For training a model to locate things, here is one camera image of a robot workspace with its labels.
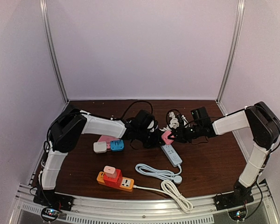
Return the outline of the pink square plug adapter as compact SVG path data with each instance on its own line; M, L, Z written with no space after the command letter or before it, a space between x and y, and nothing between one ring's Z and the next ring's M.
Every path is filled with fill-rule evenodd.
M171 145L175 141L175 136L169 130L165 131L161 138L166 145Z

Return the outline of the light blue power strip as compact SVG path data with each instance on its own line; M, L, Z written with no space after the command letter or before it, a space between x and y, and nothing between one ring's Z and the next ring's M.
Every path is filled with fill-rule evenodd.
M172 147L172 145L163 145L161 146L161 149L166 155L166 157L169 159L173 167L178 167L179 165L182 164L181 157L176 152L176 150Z

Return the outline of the orange power strip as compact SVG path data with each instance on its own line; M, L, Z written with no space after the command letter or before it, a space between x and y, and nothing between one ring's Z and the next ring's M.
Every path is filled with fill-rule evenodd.
M115 178L110 178L105 175L105 172L99 172L97 176L97 182L101 185L119 189L127 192L133 191L134 179L123 177L121 170L117 169L117 176Z

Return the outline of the light pink charger plug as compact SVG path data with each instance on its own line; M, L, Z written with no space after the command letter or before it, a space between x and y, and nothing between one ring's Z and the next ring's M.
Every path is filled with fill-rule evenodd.
M105 166L103 171L108 178L115 179L117 177L117 171L115 167Z

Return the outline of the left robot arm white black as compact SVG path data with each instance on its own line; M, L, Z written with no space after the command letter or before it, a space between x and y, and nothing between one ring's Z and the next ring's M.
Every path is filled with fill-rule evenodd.
M37 197L54 207L56 180L65 157L75 149L82 134L96 134L121 140L138 140L144 148L164 145L162 131L152 112L140 110L135 117L108 118L78 109L68 104L51 123L44 142L45 154L37 181Z

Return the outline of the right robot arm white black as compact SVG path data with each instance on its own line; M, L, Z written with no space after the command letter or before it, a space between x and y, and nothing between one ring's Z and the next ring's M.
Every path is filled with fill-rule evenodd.
M165 143L191 143L200 137L214 138L240 131L250 133L252 148L230 195L230 202L240 206L266 168L270 155L280 146L280 120L263 101L216 119L208 114L205 107L192 110L191 115L191 121L181 114L175 117L178 124L162 135Z

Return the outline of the blue square plug adapter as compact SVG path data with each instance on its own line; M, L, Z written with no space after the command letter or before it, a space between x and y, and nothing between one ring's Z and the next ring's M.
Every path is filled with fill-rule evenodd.
M112 152L120 152L124 150L124 141L123 140L113 140L110 142L110 150Z

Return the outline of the pink triangular power socket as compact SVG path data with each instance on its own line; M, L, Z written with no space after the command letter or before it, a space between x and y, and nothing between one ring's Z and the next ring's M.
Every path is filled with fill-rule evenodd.
M111 141L115 141L115 140L119 140L119 139L112 136L101 135L100 138L98 139L98 142L106 142L107 150L110 150L111 149L110 143Z

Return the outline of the white square plug adapter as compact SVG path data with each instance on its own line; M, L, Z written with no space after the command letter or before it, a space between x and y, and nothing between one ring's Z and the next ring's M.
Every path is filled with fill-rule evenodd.
M105 141L94 142L93 143L93 151L96 154L106 153L107 152L107 143Z

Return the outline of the red plug adapter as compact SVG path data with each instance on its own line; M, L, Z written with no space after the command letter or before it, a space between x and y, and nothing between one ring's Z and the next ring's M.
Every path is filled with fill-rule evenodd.
M113 175L105 172L103 180L106 186L111 188L119 188L122 183L122 172L120 169L115 169L115 173Z

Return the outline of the aluminium front frame rail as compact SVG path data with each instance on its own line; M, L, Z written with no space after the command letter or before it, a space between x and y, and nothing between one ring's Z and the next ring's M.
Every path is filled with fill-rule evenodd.
M279 224L267 184L252 189L254 201L247 204L245 224ZM174 200L108 200L74 196L70 211L62 211L57 224L233 224L230 209L217 210L214 195L192 197L194 208L184 213Z

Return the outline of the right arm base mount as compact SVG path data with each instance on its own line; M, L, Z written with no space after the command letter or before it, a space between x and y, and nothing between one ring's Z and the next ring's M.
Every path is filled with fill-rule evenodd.
M231 193L217 193L214 196L214 203L217 210L231 209L238 206L244 206L245 203L254 201L252 196L252 187L235 185Z

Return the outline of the right aluminium corner post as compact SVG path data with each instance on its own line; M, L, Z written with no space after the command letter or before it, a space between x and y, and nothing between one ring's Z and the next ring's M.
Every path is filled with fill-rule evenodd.
M227 58L226 67L224 70L223 79L216 99L216 102L218 104L220 104L222 101L225 89L227 87L228 79L231 74L231 69L235 59L236 49L238 46L238 41L240 39L240 34L242 30L244 14L245 14L245 0L238 0L234 29L233 29L232 39L231 39L231 46Z

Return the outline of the aluminium corner post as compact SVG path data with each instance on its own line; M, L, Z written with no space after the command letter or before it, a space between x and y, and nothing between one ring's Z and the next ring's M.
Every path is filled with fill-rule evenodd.
M47 7L47 1L46 0L40 0L40 9L41 9L41 14L42 14L42 21L44 25L44 32L47 40L47 45L49 49L49 57L51 60L51 64L53 67L53 71L56 77L56 82L59 88L59 91L61 93L63 102L66 104L68 103L69 99L65 90L65 86L63 83L63 79L61 76L57 56L56 56L56 51L55 51L55 46L54 46L54 41L53 41L53 36L50 28L50 22L49 22L49 13L48 13L48 7Z
M228 79L231 74L231 69L235 59L236 49L238 46L238 41L240 39L240 34L242 30L244 14L245 14L245 0L238 0L234 29L233 29L232 39L231 39L231 46L227 58L226 67L224 70L223 79L216 99L216 102L218 104L220 104L222 101L225 89L227 87Z

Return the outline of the left aluminium corner post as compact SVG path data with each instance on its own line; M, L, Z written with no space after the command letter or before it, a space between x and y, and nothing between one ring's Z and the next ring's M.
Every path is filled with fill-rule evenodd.
M41 14L42 14L42 21L44 25L44 32L47 40L47 45L49 49L49 57L51 60L51 64L53 67L53 71L56 77L56 82L59 88L59 91L61 93L63 102L66 104L68 103L69 99L65 90L65 86L63 83L63 79L61 76L57 56L56 56L56 51L55 51L55 46L54 46L54 41L53 41L53 36L50 28L50 22L49 22L49 13L48 13L48 7L47 7L47 1L46 0L40 0L40 9L41 9Z

